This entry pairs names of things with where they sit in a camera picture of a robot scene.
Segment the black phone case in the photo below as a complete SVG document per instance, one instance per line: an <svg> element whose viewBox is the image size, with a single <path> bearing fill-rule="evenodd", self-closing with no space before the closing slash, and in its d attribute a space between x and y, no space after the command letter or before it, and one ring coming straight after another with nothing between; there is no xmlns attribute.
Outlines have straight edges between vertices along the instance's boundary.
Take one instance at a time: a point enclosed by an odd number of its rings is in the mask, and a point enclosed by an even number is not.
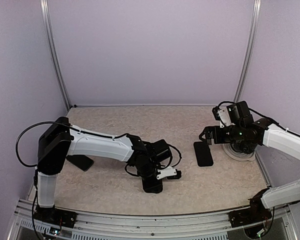
<svg viewBox="0 0 300 240"><path fill-rule="evenodd" d="M212 167L214 165L211 150L206 141L194 142L193 147L199 167Z"/></svg>
<svg viewBox="0 0 300 240"><path fill-rule="evenodd" d="M142 179L142 188L146 193L159 194L163 191L163 181L161 179Z"/></svg>

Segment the black smartphone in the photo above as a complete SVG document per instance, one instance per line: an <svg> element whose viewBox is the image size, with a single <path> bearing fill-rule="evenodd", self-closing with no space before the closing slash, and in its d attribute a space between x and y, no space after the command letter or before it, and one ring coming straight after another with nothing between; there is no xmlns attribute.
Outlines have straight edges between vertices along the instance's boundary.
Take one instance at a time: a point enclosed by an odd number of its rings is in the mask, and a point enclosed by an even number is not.
<svg viewBox="0 0 300 240"><path fill-rule="evenodd" d="M88 171L94 164L94 161L86 155L68 155L66 160L83 172Z"/></svg>

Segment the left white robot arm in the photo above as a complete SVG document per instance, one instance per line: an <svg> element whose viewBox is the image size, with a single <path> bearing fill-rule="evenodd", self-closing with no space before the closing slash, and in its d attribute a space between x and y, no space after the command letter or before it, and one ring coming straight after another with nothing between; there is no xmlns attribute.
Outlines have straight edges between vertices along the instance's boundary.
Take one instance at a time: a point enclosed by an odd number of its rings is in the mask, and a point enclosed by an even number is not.
<svg viewBox="0 0 300 240"><path fill-rule="evenodd" d="M89 132L71 125L67 117L59 117L39 138L36 167L39 212L51 223L60 218L59 209L54 207L57 176L69 156L101 157L135 167L146 193L160 193L164 178L178 176L173 166L161 165L162 161L172 159L170 146L163 139L147 142L129 133L109 135Z"/></svg>

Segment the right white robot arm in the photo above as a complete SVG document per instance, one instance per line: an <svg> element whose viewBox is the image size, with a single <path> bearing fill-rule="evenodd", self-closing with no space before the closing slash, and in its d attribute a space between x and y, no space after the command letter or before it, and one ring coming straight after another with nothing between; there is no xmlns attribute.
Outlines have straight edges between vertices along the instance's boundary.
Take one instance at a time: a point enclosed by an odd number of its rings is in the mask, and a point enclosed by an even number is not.
<svg viewBox="0 0 300 240"><path fill-rule="evenodd" d="M218 104L212 109L218 125L206 126L199 140L207 146L228 146L232 158L253 155L257 146L275 149L300 161L300 134L284 128L273 118L250 108L246 101L226 101L225 109ZM250 199L246 218L256 222L267 209L300 202L300 178L278 187L270 187Z"/></svg>

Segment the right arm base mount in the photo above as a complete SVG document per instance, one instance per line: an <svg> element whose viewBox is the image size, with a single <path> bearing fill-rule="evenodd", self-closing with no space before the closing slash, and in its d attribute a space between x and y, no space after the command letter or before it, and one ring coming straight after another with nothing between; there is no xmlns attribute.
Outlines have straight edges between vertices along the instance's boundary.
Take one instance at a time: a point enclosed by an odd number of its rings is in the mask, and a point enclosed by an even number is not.
<svg viewBox="0 0 300 240"><path fill-rule="evenodd" d="M249 200L248 208L230 211L228 216L231 227L236 228L269 220L272 212L263 206L259 197L254 197Z"/></svg>

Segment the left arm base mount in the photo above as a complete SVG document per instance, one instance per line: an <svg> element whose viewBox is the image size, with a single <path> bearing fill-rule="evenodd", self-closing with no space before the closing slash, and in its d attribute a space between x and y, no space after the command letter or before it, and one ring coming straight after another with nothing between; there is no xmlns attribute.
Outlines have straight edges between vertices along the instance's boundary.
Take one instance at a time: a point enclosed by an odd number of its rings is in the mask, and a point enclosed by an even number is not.
<svg viewBox="0 0 300 240"><path fill-rule="evenodd" d="M53 207L37 206L34 211L34 219L44 223L73 229L77 219L74 211L63 210Z"/></svg>

